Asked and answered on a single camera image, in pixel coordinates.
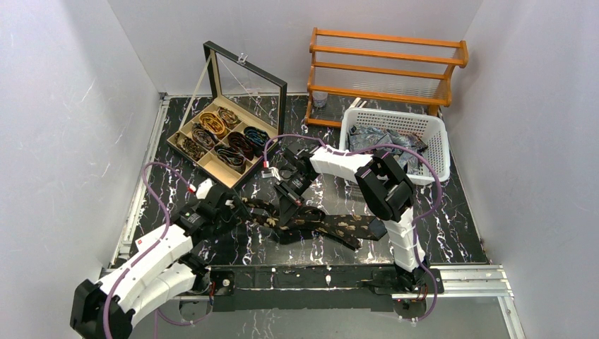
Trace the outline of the black gold floral tie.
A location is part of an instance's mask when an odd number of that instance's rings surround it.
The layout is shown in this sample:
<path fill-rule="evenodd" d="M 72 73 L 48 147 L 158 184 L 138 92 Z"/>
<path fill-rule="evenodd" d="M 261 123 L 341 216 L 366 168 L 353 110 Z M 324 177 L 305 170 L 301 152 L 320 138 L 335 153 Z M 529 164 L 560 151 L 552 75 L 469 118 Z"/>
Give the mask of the black gold floral tie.
<path fill-rule="evenodd" d="M 274 204 L 257 198 L 243 198 L 242 202 L 250 209 L 256 224 L 275 230 L 282 239 L 291 242 L 308 232 L 318 232 L 356 250 L 362 247 L 363 239 L 378 241 L 387 234 L 383 222 L 371 215 L 328 215 L 320 208 L 302 206 L 289 222 L 280 225 L 278 207 Z"/>

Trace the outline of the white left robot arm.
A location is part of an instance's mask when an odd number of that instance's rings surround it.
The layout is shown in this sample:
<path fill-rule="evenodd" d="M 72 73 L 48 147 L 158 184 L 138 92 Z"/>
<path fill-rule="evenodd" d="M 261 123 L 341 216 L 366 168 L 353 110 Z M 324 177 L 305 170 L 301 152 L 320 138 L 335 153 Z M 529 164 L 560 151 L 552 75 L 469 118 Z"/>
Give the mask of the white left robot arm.
<path fill-rule="evenodd" d="M 75 289 L 70 327 L 82 338 L 128 338 L 149 313 L 182 293 L 213 294 L 217 282 L 200 255 L 203 243 L 249 219 L 232 189 L 205 180 L 194 197 L 169 215 L 169 223 L 138 241 L 126 263 Z"/>

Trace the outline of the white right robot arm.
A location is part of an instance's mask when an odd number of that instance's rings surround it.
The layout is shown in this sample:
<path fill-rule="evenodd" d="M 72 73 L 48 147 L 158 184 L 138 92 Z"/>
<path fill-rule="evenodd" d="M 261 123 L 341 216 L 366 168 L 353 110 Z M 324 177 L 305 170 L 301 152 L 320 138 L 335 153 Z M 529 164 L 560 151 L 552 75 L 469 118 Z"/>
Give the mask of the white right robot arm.
<path fill-rule="evenodd" d="M 295 173 L 275 184 L 279 226 L 286 226 L 298 215 L 304 203 L 302 194 L 319 175 L 340 177 L 359 186 L 367 207 L 383 222 L 391 240 L 395 266 L 407 272 L 420 266 L 425 254 L 413 234 L 415 186 L 392 153 L 378 150 L 360 154 L 329 145 L 293 143 L 283 151 L 283 157 Z"/>

